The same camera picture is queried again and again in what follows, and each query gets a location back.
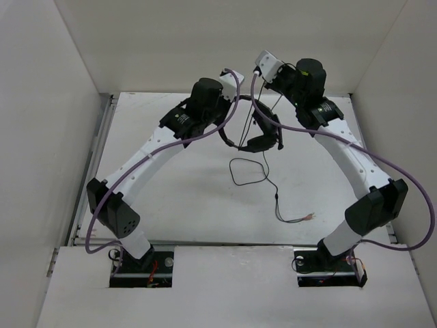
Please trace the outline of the left aluminium rail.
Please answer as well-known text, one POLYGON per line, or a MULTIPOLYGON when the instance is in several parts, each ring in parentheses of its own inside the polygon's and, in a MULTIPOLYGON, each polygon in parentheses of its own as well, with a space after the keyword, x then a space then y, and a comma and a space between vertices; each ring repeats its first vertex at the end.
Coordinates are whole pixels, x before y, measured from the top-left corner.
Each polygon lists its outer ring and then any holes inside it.
POLYGON ((109 129, 115 114, 117 97, 114 94, 100 93, 100 108, 98 119, 95 125, 94 134, 89 148, 85 169, 81 178, 79 191, 74 204, 72 218, 68 225, 63 246, 72 246, 77 232, 80 230, 81 222, 86 213, 87 207, 87 183, 96 175, 102 158, 104 145, 109 134, 109 129))

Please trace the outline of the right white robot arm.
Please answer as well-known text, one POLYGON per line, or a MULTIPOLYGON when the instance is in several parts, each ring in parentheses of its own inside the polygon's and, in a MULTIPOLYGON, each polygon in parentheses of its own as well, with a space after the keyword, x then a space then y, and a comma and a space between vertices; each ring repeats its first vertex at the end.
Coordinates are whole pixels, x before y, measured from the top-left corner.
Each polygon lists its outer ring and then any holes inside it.
POLYGON ((408 186, 402 179, 393 180, 359 150, 361 144, 343 112, 324 96, 326 71, 318 60, 304 58, 290 66, 267 53, 259 67, 267 88, 293 104, 298 122, 331 155, 356 197, 344 220, 318 243, 318 264, 332 269, 364 236, 398 217, 408 186))

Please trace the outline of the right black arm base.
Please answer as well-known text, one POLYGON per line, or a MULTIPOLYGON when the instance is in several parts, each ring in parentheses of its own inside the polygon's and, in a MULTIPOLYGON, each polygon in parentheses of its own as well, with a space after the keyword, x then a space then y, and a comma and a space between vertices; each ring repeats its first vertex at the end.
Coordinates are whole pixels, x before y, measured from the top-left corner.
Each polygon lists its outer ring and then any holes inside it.
POLYGON ((363 261, 354 253, 326 262, 319 258, 316 248, 297 248, 291 266, 301 288, 362 288, 368 280, 363 261))

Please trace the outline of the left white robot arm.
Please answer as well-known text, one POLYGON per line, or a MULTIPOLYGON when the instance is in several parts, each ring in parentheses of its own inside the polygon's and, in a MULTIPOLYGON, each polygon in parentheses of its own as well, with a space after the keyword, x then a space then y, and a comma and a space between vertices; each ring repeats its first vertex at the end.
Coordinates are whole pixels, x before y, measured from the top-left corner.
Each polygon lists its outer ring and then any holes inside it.
POLYGON ((132 205, 139 192, 160 168, 194 141, 222 129, 238 107, 244 77, 225 70, 218 79, 201 78, 188 98, 172 108, 152 135, 118 170, 104 180, 92 178, 86 186, 89 224, 99 221, 129 255, 138 271, 152 265, 154 248, 140 227, 140 216, 132 205), (209 131, 210 125, 215 130, 209 131))

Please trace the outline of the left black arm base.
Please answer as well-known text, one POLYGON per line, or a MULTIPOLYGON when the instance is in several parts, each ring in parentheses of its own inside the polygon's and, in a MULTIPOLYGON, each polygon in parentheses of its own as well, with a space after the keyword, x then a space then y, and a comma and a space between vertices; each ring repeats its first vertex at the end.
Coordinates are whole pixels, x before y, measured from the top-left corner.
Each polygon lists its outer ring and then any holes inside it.
POLYGON ((174 250, 156 250, 151 262, 141 267, 126 251, 113 248, 108 252, 111 261, 110 288, 171 288, 173 285, 174 250))

